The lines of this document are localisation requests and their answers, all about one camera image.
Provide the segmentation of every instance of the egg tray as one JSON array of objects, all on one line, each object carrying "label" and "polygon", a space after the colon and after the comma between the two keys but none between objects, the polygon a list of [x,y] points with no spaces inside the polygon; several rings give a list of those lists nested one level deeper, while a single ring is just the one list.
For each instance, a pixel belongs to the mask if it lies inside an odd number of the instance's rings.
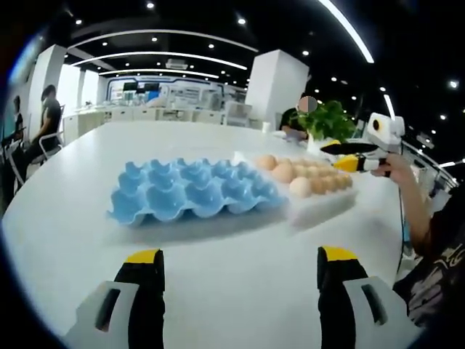
[{"label": "egg tray", "polygon": [[[255,168],[255,159],[263,155],[266,154],[236,151],[232,163],[239,164],[246,162],[250,167]],[[288,158],[292,161],[306,159],[308,161],[318,161],[321,164],[329,165],[325,160],[304,153],[293,154],[283,152],[273,155],[278,158]],[[325,195],[312,194],[308,198],[299,198],[290,192],[289,184],[276,181],[272,177],[271,171],[263,169],[256,170],[260,172],[265,179],[273,181],[282,196],[288,197],[289,203],[286,205],[286,215],[293,225],[311,228],[329,219],[335,218],[355,205],[355,199],[357,197],[356,187],[337,190]]]},{"label": "egg tray", "polygon": [[209,218],[223,208],[241,214],[253,208],[266,210],[284,204],[276,185],[245,162],[229,160],[210,164],[183,158],[162,164],[154,159],[136,166],[126,163],[118,176],[119,187],[111,194],[108,214],[122,225],[137,226],[149,215],[161,222],[179,219],[187,210]]}]

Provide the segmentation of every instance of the hand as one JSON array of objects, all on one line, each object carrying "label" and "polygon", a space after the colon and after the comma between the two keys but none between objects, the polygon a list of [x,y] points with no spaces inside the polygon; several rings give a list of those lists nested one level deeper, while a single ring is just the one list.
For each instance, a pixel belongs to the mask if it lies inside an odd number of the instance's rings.
[{"label": "hand", "polygon": [[386,164],[371,171],[373,176],[382,177],[386,172],[391,172],[389,178],[398,185],[415,182],[410,164],[399,154],[388,154]]}]

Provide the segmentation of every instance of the dark hair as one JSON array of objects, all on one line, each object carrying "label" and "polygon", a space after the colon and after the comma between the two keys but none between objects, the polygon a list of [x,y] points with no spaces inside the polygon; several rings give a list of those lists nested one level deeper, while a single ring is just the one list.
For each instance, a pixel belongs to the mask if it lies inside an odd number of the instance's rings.
[{"label": "dark hair", "polygon": [[57,89],[55,89],[54,85],[49,85],[45,88],[45,90],[42,92],[41,100],[45,100],[45,98],[50,96],[51,93],[57,94]]}]

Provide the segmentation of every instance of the white table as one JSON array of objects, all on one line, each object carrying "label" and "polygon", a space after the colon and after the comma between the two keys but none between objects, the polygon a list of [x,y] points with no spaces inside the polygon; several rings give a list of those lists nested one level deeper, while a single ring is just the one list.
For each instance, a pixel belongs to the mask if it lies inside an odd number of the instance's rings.
[{"label": "white table", "polygon": [[166,348],[319,348],[317,248],[342,246],[393,284],[400,256],[397,189],[355,178],[356,205],[311,230],[266,214],[120,227],[105,216],[127,161],[223,159],[234,151],[303,153],[252,129],[121,122],[94,129],[43,165],[4,216],[4,242],[33,306],[58,335],[126,257],[160,247],[166,269]]}]

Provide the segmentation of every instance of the curved light strip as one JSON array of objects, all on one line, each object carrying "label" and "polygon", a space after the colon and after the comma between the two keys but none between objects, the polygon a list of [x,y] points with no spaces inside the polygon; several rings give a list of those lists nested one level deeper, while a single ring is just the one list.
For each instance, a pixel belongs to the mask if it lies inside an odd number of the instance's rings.
[{"label": "curved light strip", "polygon": [[236,42],[233,40],[225,39],[225,38],[220,38],[219,36],[213,36],[213,35],[208,35],[208,34],[202,34],[202,33],[197,33],[196,31],[175,31],[171,29],[141,29],[138,31],[119,31],[118,33],[109,33],[109,34],[103,34],[99,36],[95,36],[94,38],[90,38],[81,42],[78,42],[77,44],[71,45],[68,47],[68,49],[72,49],[74,47],[77,47],[79,45],[87,44],[88,42],[100,40],[100,39],[106,39],[106,38],[111,38],[112,36],[120,36],[120,35],[129,35],[129,34],[141,34],[141,33],[168,33],[168,34],[184,34],[184,35],[193,35],[193,36],[200,36],[203,38],[208,38],[208,39],[213,39],[217,41],[223,41],[227,42],[228,44],[232,44],[235,46],[242,47],[244,49],[249,49],[253,52],[258,52],[258,49],[255,49],[253,47],[241,44],[240,42]]},{"label": "curved light strip", "polygon": [[392,107],[391,97],[389,95],[384,95],[384,100],[386,101],[387,110],[391,116],[392,120],[395,120],[394,108]]},{"label": "curved light strip", "polygon": [[108,74],[120,74],[120,73],[141,73],[141,72],[149,72],[149,73],[178,73],[178,74],[190,74],[196,76],[204,76],[206,78],[213,78],[218,79],[218,75],[212,75],[207,73],[199,73],[197,71],[176,71],[174,69],[123,69],[122,71],[106,71],[104,73],[100,73],[99,75],[108,75]]},{"label": "curved light strip", "polygon": [[137,55],[164,55],[164,56],[177,56],[177,57],[189,57],[189,58],[197,58],[199,60],[209,60],[210,62],[216,62],[220,64],[229,65],[234,68],[242,69],[243,71],[247,70],[247,67],[243,65],[227,62],[226,60],[218,60],[216,58],[199,56],[199,55],[191,55],[190,53],[178,53],[178,52],[157,52],[157,51],[144,51],[144,52],[123,52],[123,53],[113,53],[111,55],[99,56],[89,58],[88,60],[81,60],[79,62],[71,64],[71,66],[75,67],[80,64],[84,64],[87,62],[91,62],[93,60],[102,60],[104,58],[115,58],[115,57],[125,57],[125,56],[137,56]]},{"label": "curved light strip", "polygon": [[339,9],[333,5],[333,3],[329,0],[318,0],[324,7],[328,9],[329,12],[341,23],[341,25],[344,27],[347,33],[352,37],[352,40],[355,41],[356,45],[362,52],[362,55],[365,57],[366,61],[368,63],[375,63],[373,60],[373,57],[371,57],[370,51],[368,51],[367,46],[363,42],[362,38],[360,38],[360,35],[358,35],[357,31],[355,31],[354,27],[352,27],[352,24],[349,23],[347,18],[342,14]]}]

